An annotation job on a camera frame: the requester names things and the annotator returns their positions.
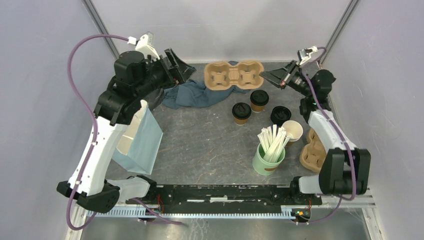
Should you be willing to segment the black plastic cup lid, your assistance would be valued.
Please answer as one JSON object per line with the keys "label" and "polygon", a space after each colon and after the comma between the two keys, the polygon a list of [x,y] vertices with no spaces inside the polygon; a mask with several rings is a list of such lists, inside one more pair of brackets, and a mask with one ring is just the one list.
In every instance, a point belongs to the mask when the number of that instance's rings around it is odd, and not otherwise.
{"label": "black plastic cup lid", "polygon": [[255,106],[265,106],[269,102],[269,95],[265,90],[257,89],[250,94],[250,102]]}

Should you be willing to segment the light blue paper bag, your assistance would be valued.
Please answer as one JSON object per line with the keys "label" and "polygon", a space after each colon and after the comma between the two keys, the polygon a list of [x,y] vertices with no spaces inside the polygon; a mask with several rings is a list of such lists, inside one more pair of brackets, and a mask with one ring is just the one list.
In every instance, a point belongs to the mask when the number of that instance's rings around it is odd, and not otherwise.
{"label": "light blue paper bag", "polygon": [[163,137],[163,131],[149,109],[147,101],[142,100],[128,128],[119,140],[112,155],[118,165],[128,172],[150,175]]}

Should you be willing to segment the brown paper coffee cup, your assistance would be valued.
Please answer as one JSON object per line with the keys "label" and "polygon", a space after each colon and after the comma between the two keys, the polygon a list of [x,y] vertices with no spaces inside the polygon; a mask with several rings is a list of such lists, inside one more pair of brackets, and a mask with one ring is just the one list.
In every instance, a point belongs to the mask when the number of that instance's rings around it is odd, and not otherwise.
{"label": "brown paper coffee cup", "polygon": [[260,113],[260,112],[262,112],[263,110],[264,110],[264,108],[265,108],[265,106],[266,105],[258,105],[258,104],[255,104],[254,102],[251,102],[250,103],[250,107],[251,107],[251,110],[253,111],[253,112],[255,112],[255,113]]}

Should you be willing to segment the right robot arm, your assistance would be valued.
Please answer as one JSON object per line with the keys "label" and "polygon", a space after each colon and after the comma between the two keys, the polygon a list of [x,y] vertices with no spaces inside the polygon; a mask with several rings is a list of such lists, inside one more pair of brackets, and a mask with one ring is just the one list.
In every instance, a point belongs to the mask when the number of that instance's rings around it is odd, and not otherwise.
{"label": "right robot arm", "polygon": [[328,95],[336,78],[327,69],[318,70],[308,77],[296,61],[259,74],[277,88],[290,87],[304,97],[299,112],[315,131],[326,151],[319,174],[299,177],[296,186],[289,189],[289,199],[302,204],[309,194],[343,196],[363,195],[368,188],[371,154],[358,148],[337,124]]}

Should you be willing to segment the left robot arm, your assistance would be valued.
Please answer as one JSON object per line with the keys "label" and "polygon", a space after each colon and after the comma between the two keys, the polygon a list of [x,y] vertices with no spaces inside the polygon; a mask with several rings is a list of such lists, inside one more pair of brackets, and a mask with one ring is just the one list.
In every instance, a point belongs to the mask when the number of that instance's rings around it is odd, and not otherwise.
{"label": "left robot arm", "polygon": [[114,76],[99,96],[93,111],[94,125],[83,156],[69,180],[61,181],[57,191],[86,210],[107,213],[118,202],[139,198],[153,203],[155,182],[138,175],[107,180],[106,171],[113,153],[142,107],[142,99],[155,90],[185,83],[195,68],[168,48],[165,57],[153,59],[139,51],[126,51],[114,62]]}

